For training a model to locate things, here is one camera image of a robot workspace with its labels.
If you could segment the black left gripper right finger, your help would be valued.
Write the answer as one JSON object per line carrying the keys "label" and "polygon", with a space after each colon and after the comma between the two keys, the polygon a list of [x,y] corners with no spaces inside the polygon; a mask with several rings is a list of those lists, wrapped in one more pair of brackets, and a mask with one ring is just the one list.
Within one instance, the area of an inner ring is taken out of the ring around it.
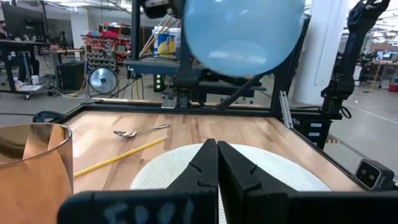
{"label": "black left gripper right finger", "polygon": [[299,192],[218,143],[219,184],[231,223],[394,223],[397,194]]}

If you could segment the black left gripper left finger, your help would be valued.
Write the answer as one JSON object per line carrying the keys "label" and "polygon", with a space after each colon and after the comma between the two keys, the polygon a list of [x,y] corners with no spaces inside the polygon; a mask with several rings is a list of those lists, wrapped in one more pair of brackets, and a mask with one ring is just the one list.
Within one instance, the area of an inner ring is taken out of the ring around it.
{"label": "black left gripper left finger", "polygon": [[165,189],[89,191],[60,206],[61,224],[218,222],[218,145],[208,139]]}

